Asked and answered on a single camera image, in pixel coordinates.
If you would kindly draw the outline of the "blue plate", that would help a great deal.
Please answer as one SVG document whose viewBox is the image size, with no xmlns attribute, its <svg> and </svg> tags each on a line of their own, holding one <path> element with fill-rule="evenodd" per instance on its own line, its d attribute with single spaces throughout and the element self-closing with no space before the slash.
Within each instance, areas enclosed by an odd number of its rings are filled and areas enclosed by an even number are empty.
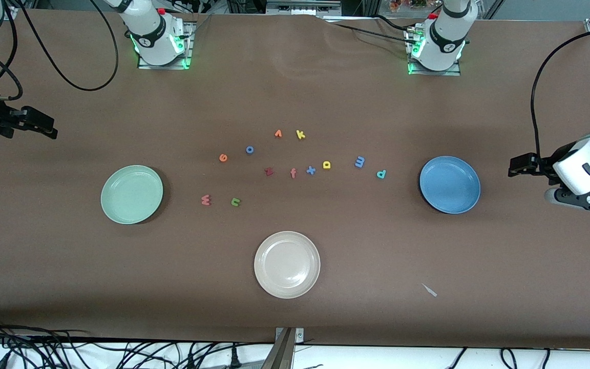
<svg viewBox="0 0 590 369">
<path fill-rule="evenodd" d="M 454 156 L 434 157 L 425 163 L 420 170 L 418 187 L 426 203 L 450 215 L 472 210 L 481 197 L 477 171 Z"/>
</svg>

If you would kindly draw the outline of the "light green plate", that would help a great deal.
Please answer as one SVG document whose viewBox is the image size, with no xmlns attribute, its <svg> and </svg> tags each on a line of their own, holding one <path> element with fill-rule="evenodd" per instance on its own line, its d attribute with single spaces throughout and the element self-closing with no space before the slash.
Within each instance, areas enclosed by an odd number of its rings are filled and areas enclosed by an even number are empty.
<svg viewBox="0 0 590 369">
<path fill-rule="evenodd" d="M 104 183 L 100 205 L 106 217 L 118 224 L 138 224 L 158 210 L 164 196 L 157 171 L 131 165 L 113 173 Z"/>
</svg>

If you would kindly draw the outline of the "colorful object pile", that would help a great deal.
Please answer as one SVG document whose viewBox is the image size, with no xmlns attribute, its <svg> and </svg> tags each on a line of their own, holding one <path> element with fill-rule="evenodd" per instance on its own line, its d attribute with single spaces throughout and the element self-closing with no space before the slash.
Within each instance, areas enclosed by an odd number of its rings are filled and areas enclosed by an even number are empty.
<svg viewBox="0 0 590 369">
<path fill-rule="evenodd" d="M 389 0 L 391 12 L 403 12 L 423 10 L 429 7 L 429 2 L 434 0 Z"/>
</svg>

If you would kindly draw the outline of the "beige plate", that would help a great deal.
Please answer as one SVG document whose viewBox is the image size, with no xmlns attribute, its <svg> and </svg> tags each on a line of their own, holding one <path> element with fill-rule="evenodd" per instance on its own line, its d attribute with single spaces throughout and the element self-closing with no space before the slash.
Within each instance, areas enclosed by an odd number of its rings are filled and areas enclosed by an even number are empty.
<svg viewBox="0 0 590 369">
<path fill-rule="evenodd" d="M 321 257 L 313 241 L 302 233 L 281 231 L 259 245 L 254 274 L 260 287 L 279 299 L 304 296 L 318 281 Z"/>
</svg>

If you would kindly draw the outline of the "grey device box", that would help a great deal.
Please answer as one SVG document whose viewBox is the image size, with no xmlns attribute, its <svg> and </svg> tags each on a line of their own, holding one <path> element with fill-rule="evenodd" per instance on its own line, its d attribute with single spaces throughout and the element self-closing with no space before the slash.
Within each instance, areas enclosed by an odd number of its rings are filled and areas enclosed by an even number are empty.
<svg viewBox="0 0 590 369">
<path fill-rule="evenodd" d="M 266 0 L 267 15 L 342 16 L 340 0 Z"/>
</svg>

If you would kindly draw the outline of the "aluminium profile bar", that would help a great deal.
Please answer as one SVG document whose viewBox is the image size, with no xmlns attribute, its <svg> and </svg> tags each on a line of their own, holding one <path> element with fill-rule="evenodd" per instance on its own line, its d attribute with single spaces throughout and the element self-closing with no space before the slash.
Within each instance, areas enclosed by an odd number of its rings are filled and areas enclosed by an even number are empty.
<svg viewBox="0 0 590 369">
<path fill-rule="evenodd" d="M 297 337 L 295 327 L 278 329 L 276 341 L 265 358 L 261 369 L 292 369 Z"/>
</svg>

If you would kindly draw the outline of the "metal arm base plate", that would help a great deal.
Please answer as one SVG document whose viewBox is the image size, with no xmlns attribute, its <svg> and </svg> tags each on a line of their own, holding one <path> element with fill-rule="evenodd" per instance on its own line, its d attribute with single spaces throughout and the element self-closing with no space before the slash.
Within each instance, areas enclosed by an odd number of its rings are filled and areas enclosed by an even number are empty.
<svg viewBox="0 0 590 369">
<path fill-rule="evenodd" d="M 166 23 L 164 34 L 154 42 L 146 37 L 133 36 L 138 68 L 187 70 L 192 61 L 197 23 L 167 15 L 163 19 Z"/>
<path fill-rule="evenodd" d="M 445 76 L 459 76 L 460 66 L 459 57 L 461 57 L 461 50 L 463 45 L 459 47 L 458 51 L 453 51 L 447 54 L 442 52 L 432 52 L 431 50 L 424 51 L 424 47 L 431 45 L 426 41 L 423 24 L 418 23 L 414 26 L 409 26 L 403 31 L 405 40 L 411 40 L 412 43 L 407 45 L 408 57 L 408 73 L 422 74 L 422 75 L 445 75 Z M 430 69 L 423 61 L 418 59 L 419 56 L 430 56 L 432 59 L 428 60 L 428 65 L 431 66 L 447 66 L 444 70 Z"/>
</svg>

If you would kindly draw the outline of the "metal table clamp bracket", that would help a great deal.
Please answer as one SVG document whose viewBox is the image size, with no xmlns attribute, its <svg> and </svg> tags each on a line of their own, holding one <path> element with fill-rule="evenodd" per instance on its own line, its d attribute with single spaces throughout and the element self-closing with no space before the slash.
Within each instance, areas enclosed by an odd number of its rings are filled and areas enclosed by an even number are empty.
<svg viewBox="0 0 590 369">
<path fill-rule="evenodd" d="M 276 341 L 284 329 L 285 329 L 284 327 L 277 327 L 276 328 L 276 336 L 275 336 Z M 295 334 L 295 343 L 297 345 L 303 344 L 304 343 L 304 327 L 293 327 L 293 331 Z"/>
</svg>

